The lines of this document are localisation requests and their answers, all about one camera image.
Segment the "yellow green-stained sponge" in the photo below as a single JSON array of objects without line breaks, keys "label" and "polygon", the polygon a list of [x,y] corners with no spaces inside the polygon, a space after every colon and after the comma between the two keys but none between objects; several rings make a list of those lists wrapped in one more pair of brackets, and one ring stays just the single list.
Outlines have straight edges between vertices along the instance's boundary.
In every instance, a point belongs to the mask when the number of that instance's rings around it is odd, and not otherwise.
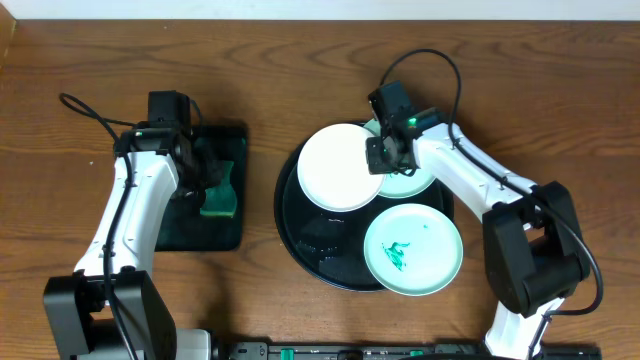
[{"label": "yellow green-stained sponge", "polygon": [[205,190],[205,201],[200,208],[200,214],[205,217],[233,218],[238,200],[236,192],[231,184],[231,173],[234,167],[233,161],[222,162],[222,177],[220,182]]}]

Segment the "mint plate with green stain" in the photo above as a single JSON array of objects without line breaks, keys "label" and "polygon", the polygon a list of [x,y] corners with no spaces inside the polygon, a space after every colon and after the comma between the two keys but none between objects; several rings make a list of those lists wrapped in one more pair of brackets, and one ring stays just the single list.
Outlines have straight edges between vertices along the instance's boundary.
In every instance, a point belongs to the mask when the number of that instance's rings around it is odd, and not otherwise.
[{"label": "mint plate with green stain", "polygon": [[408,203],[393,206],[372,221],[363,255],[370,273],[386,289],[426,296],[454,280],[463,262],[463,242],[443,213]]}]

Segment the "white plate with green stain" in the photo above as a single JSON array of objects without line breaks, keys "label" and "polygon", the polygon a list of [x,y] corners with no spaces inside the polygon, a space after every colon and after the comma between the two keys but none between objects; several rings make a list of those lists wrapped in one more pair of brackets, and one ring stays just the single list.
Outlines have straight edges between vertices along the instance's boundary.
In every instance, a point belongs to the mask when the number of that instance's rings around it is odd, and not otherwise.
[{"label": "white plate with green stain", "polygon": [[332,212],[350,212],[378,195],[385,177],[372,175],[366,158],[366,141],[373,136],[362,126],[339,123],[317,131],[305,142],[297,176],[313,204]]}]

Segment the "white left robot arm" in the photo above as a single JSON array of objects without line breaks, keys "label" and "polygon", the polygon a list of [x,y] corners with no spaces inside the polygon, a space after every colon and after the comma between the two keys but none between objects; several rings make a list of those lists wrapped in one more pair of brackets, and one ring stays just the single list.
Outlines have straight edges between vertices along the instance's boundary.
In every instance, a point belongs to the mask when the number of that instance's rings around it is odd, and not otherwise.
[{"label": "white left robot arm", "polygon": [[165,209],[181,177],[199,176],[175,129],[123,133],[99,228],[67,276],[48,280],[44,308],[62,359],[211,359],[211,334],[179,329],[151,272]]}]

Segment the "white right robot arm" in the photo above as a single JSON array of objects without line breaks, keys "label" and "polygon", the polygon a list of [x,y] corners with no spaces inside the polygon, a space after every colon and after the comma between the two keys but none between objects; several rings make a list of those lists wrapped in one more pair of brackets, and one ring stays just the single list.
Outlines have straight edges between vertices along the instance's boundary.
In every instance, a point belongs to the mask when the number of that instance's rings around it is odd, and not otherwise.
[{"label": "white right robot arm", "polygon": [[573,199],[558,182],[538,185],[497,163],[457,124],[424,129],[408,119],[396,135],[415,166],[429,171],[479,219],[486,276],[498,299],[484,338],[490,356],[541,359],[541,340],[577,285],[601,273],[585,244]]}]

